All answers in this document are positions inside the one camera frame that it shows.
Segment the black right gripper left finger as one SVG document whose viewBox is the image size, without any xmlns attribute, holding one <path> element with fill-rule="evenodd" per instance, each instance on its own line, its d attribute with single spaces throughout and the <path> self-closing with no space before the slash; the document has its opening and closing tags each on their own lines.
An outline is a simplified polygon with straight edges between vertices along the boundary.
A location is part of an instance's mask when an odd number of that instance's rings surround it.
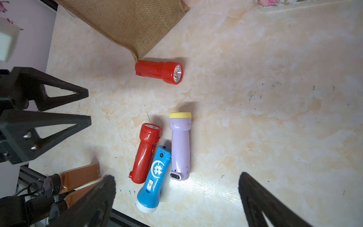
<svg viewBox="0 0 363 227">
<path fill-rule="evenodd" d="M 107 226 L 116 194 L 115 179 L 106 175 L 76 204 L 50 222 L 50 227 Z"/>
</svg>

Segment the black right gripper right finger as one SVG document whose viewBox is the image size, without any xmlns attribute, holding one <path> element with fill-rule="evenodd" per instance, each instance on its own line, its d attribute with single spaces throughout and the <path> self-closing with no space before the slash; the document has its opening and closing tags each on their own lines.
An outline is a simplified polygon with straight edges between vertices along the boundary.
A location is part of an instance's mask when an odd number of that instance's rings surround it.
<svg viewBox="0 0 363 227">
<path fill-rule="evenodd" d="M 246 172 L 240 175 L 238 190 L 250 227 L 267 227 L 265 218 L 274 227 L 311 226 Z"/>
</svg>

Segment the blue flashlight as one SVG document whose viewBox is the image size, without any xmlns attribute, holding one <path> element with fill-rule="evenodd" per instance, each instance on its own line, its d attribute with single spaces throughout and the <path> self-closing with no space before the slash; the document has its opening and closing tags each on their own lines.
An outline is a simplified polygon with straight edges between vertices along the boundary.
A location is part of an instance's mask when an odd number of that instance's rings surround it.
<svg viewBox="0 0 363 227">
<path fill-rule="evenodd" d="M 160 193 L 171 163 L 171 150 L 158 146 L 146 181 L 137 194 L 136 206 L 143 213 L 153 213 L 160 203 Z"/>
</svg>

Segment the red flashlight row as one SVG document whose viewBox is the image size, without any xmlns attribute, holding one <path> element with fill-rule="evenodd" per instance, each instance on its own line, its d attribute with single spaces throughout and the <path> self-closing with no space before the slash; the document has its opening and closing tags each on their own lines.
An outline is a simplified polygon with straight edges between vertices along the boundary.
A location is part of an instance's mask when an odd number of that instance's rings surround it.
<svg viewBox="0 0 363 227">
<path fill-rule="evenodd" d="M 129 174 L 129 178 L 136 184 L 142 184 L 146 181 L 151 161 L 159 142 L 162 129 L 150 123 L 142 124 L 140 130 L 140 144 L 134 160 L 133 169 Z"/>
</svg>

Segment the purple flashlight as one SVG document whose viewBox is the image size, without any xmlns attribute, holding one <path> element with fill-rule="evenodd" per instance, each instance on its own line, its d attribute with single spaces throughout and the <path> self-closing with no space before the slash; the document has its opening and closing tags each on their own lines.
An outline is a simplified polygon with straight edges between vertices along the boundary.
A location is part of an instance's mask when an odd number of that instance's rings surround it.
<svg viewBox="0 0 363 227">
<path fill-rule="evenodd" d="M 191 171 L 190 129 L 192 114 L 177 112 L 169 114 L 169 127 L 172 131 L 172 169 L 170 176 L 177 181 L 185 181 Z"/>
</svg>

